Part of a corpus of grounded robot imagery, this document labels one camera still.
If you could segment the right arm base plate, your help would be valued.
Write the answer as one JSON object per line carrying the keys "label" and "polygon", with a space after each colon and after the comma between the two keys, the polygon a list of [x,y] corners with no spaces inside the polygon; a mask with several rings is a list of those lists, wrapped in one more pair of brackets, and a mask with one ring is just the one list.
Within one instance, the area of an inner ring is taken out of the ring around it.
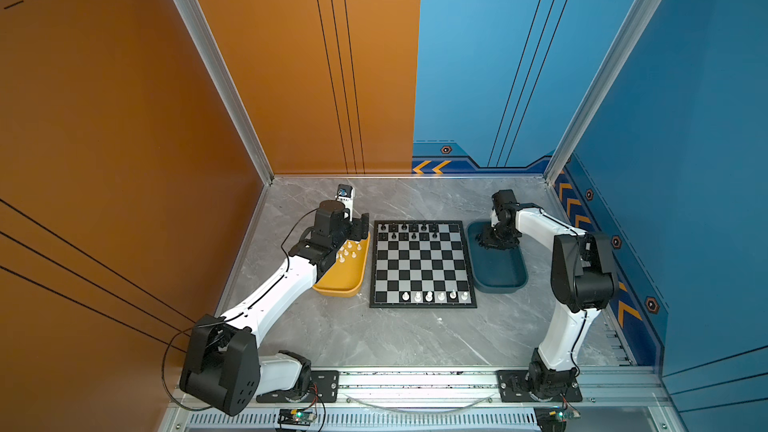
{"label": "right arm base plate", "polygon": [[576,379],[577,369],[530,372],[528,370],[499,370],[496,372],[498,391],[505,403],[583,401]]}

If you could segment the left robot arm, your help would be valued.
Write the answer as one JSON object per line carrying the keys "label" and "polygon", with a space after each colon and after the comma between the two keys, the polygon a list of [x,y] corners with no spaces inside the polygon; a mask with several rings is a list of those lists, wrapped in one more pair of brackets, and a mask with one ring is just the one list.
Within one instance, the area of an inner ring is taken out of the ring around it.
{"label": "left robot arm", "polygon": [[229,416],[256,397],[282,392],[299,401],[310,392],[311,362],[290,351],[260,357],[266,334],[284,312],[368,237],[370,217],[336,196],[311,210],[314,223],[285,253],[277,271],[221,316],[204,315],[189,330],[180,389]]}

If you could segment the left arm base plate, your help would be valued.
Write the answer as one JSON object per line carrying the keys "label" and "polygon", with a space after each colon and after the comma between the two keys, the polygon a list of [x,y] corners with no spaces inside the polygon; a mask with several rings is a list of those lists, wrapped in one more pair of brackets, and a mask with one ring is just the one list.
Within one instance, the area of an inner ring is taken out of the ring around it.
{"label": "left arm base plate", "polygon": [[338,370],[316,370],[301,373],[297,383],[287,390],[277,390],[256,397],[261,404],[310,403],[315,399],[335,403],[339,390]]}

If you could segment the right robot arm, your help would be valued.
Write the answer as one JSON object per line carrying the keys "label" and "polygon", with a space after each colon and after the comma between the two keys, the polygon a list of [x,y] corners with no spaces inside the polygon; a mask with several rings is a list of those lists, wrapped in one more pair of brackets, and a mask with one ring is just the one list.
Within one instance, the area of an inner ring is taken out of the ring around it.
{"label": "right robot arm", "polygon": [[512,293],[527,284],[520,239],[534,239],[551,252],[550,287],[557,302],[547,333],[534,349],[528,370],[515,385],[532,399],[565,398],[577,387],[577,357],[593,321],[618,293],[611,241],[517,200],[511,189],[492,195],[488,222],[475,222],[470,260],[475,288]]}

